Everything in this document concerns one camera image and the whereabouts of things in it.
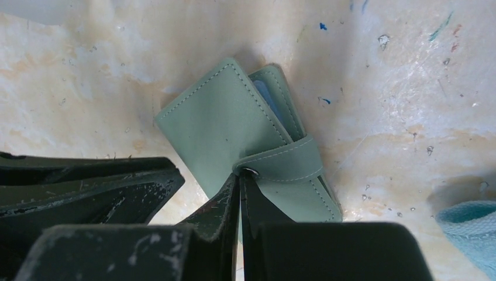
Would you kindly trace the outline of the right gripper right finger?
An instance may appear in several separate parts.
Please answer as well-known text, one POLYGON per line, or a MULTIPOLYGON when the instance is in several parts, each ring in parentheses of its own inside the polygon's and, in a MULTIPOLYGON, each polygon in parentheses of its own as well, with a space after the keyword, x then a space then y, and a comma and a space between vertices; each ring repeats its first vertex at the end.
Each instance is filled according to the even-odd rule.
POLYGON ((295 222, 240 174, 246 280, 432 280, 414 236, 391 222, 295 222))

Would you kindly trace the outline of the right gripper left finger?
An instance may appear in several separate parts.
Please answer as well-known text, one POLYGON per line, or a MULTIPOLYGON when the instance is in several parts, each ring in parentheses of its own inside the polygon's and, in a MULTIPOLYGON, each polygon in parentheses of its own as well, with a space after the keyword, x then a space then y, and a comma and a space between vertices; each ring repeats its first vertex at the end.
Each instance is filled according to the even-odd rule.
POLYGON ((57 225, 16 280, 235 280, 239 179, 175 225, 57 225))

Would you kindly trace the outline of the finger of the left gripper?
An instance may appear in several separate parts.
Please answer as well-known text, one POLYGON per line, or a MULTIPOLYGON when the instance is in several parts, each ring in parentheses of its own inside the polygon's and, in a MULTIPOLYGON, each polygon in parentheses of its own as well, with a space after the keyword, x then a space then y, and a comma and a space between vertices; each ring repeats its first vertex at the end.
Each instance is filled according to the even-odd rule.
POLYGON ((166 157, 117 159, 53 158, 1 152, 1 185, 31 186, 176 169, 166 157))
POLYGON ((1 279, 13 279, 35 240, 55 225, 148 224, 185 180, 155 170, 60 183, 1 186, 1 279))

